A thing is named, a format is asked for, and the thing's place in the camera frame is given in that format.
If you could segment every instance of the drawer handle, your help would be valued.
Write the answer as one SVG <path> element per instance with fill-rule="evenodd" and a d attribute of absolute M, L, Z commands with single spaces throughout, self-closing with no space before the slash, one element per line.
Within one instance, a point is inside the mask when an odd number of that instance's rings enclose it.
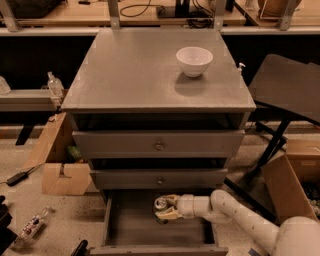
<path fill-rule="evenodd" d="M 162 185 L 164 183 L 164 179 L 162 177 L 158 177 L 157 183 L 158 185 Z"/>
<path fill-rule="evenodd" d="M 164 145 L 161 144 L 161 143 L 157 143 L 156 146 L 155 146 L 156 150 L 158 151 L 162 151 L 164 149 Z"/>

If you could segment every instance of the open drawer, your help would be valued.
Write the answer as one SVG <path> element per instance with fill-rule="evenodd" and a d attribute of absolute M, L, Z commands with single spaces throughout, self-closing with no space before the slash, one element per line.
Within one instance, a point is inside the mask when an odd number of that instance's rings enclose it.
<path fill-rule="evenodd" d="M 116 190 L 108 193 L 105 236 L 102 246 L 92 249 L 90 255 L 224 256 L 228 253 L 227 248 L 218 246 L 211 223 L 204 219 L 157 222 L 154 200 L 172 192 Z"/>
<path fill-rule="evenodd" d="M 242 130 L 73 132 L 81 154 L 87 159 L 229 158 L 236 155 L 243 137 Z"/>

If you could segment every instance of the cabinet top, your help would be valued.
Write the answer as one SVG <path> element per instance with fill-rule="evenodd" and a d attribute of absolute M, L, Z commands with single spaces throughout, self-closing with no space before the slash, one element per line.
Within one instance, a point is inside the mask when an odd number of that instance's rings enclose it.
<path fill-rule="evenodd" d="M 200 77 L 185 76 L 176 52 L 211 51 Z M 90 47 L 62 105 L 67 112 L 247 112 L 247 86 L 218 31 L 103 29 Z"/>

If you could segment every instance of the white bowl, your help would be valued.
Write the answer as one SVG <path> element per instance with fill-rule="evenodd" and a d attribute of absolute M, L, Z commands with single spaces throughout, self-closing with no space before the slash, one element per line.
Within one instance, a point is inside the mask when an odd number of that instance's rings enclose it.
<path fill-rule="evenodd" d="M 185 47 L 176 54 L 179 67 L 186 76 L 197 77 L 207 70 L 213 56 L 210 51 L 200 47 Z"/>

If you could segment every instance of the plastic bottle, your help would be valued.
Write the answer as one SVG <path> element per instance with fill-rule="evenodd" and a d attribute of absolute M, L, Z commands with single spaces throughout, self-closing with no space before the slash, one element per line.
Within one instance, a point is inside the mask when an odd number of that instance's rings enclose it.
<path fill-rule="evenodd" d="M 64 87 L 61 83 L 61 80 L 55 77 L 52 72 L 48 72 L 48 87 L 52 95 L 55 97 L 63 97 Z"/>
<path fill-rule="evenodd" d="M 40 213 L 32 217 L 32 219 L 25 225 L 17 239 L 13 242 L 12 247 L 21 244 L 21 242 L 28 242 L 37 233 L 37 231 L 46 224 L 48 215 L 53 212 L 50 206 L 46 206 Z"/>

